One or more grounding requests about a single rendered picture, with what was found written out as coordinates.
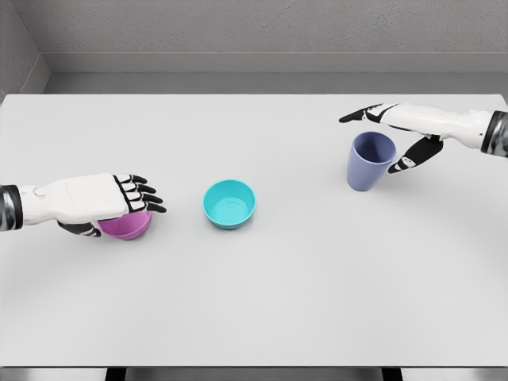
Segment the purple bowl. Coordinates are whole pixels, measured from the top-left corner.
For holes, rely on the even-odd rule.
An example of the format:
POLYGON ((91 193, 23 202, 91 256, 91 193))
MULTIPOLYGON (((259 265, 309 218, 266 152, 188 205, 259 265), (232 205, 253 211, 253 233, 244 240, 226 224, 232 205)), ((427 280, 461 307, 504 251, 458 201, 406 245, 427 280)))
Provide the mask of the purple bowl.
POLYGON ((148 229, 152 220, 150 211, 126 214, 122 217, 97 221, 98 227, 106 235, 124 241, 141 237, 148 229))

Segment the blue cup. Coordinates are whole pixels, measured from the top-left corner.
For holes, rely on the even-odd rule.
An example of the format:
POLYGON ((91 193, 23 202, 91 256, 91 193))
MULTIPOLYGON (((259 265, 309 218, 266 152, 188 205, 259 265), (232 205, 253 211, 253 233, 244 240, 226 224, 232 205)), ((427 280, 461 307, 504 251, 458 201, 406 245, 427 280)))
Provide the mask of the blue cup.
POLYGON ((392 164, 396 147, 391 138, 373 131, 357 135, 348 157, 347 181, 356 191, 369 191, 392 164))

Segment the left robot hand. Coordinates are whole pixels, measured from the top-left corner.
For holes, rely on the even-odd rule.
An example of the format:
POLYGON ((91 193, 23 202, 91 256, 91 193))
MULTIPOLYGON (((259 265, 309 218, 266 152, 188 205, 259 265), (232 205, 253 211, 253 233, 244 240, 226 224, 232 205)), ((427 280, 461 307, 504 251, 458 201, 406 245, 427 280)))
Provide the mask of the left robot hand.
POLYGON ((139 175, 103 173, 58 180, 50 185, 51 218, 70 233, 100 237, 96 221, 113 220, 142 211, 167 209, 156 189, 139 175))

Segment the turquoise bowl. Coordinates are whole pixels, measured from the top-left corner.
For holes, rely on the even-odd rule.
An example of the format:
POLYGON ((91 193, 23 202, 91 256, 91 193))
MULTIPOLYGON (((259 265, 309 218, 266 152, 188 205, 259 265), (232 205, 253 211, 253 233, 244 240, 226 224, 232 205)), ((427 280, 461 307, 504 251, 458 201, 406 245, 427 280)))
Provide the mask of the turquoise bowl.
POLYGON ((215 183, 206 191, 202 208, 213 225, 221 229, 237 229, 254 214, 256 196, 247 183, 236 179, 225 179, 215 183))

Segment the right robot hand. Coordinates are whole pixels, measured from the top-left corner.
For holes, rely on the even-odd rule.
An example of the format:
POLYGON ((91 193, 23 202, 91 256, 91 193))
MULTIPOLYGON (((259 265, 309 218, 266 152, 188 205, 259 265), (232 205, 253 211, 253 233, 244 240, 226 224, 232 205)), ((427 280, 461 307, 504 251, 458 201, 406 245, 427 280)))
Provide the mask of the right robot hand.
POLYGON ((362 120, 423 136, 388 168, 389 174, 417 167, 433 158, 443 149, 443 139, 452 137, 456 129, 456 120, 446 110, 402 103, 369 106, 341 117, 339 122, 362 120))

